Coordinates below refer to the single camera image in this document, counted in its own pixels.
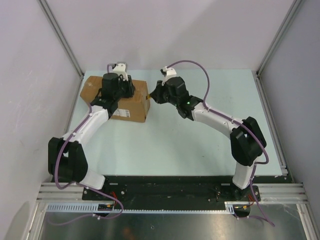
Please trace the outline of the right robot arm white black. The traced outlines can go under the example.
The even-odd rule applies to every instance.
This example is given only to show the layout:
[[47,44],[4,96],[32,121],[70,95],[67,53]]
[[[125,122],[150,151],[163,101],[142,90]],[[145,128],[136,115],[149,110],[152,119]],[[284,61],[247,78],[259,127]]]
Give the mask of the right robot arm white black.
[[155,89],[147,97],[157,104],[171,104],[182,118],[205,124],[226,136],[236,161],[230,194],[237,201],[248,196],[258,158],[266,153],[267,146],[255,118],[249,116],[238,120],[209,108],[203,99],[189,94],[181,77],[172,77],[166,82],[157,81]]

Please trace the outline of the brown cardboard express box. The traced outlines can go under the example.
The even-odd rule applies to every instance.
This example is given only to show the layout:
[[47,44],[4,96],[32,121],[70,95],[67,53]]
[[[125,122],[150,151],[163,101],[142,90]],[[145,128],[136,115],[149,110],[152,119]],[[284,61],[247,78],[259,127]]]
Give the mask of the brown cardboard express box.
[[[91,103],[102,87],[102,76],[89,76],[80,92],[80,97],[86,102]],[[131,98],[122,98],[118,102],[118,109],[130,111],[130,117],[112,116],[111,119],[144,123],[150,109],[150,100],[146,99],[148,95],[147,82],[143,80],[133,80],[135,87],[134,96]]]

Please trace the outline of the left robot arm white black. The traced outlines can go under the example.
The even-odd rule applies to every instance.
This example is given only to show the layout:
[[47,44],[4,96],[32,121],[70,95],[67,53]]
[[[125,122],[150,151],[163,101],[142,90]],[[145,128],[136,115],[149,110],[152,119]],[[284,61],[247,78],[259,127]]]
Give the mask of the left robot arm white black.
[[77,127],[62,137],[52,137],[48,142],[48,172],[53,175],[58,189],[59,178],[92,188],[93,194],[100,200],[110,196],[111,188],[104,184],[106,178],[89,168],[85,145],[118,109],[121,99],[134,96],[135,86],[132,77],[126,72],[110,72],[103,75],[101,86],[86,101],[88,112]]

